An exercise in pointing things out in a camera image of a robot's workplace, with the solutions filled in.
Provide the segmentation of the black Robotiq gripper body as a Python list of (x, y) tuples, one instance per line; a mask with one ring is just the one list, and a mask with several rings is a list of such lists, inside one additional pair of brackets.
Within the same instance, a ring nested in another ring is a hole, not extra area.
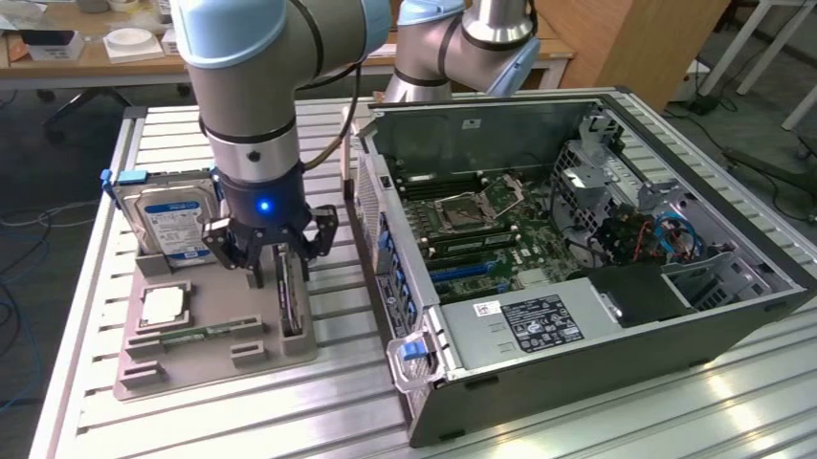
[(287, 244), (295, 251), (307, 250), (304, 229), (311, 221), (304, 192), (304, 164), (279, 178), (259, 183), (239, 181), (217, 168), (218, 189), (229, 215), (229, 230), (237, 247), (249, 244)]

